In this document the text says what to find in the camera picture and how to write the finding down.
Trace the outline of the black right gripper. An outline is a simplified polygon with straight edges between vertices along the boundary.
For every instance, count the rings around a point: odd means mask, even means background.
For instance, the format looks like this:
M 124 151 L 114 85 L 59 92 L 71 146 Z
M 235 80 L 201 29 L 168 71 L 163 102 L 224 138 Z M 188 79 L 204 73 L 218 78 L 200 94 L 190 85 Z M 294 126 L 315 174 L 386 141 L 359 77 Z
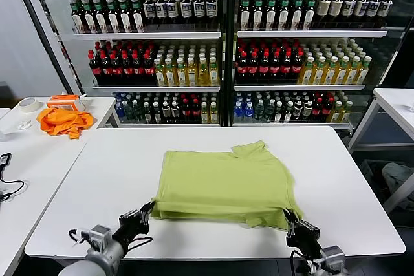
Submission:
M 307 259 L 319 259 L 321 246 L 318 243 L 320 229 L 306 220 L 298 219 L 292 209 L 283 209 L 288 229 L 286 242 L 291 248 L 298 248 Z

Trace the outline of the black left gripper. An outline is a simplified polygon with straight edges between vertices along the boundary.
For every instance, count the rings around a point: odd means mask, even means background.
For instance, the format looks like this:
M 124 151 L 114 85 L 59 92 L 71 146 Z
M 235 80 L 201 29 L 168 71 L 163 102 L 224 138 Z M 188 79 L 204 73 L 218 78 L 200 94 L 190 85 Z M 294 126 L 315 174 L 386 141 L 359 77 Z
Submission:
M 119 217 L 120 227 L 113 233 L 113 240 L 117 241 L 124 251 L 139 234 L 149 232 L 149 217 L 155 206 L 155 201 L 144 204 L 140 209 L 134 209 Z

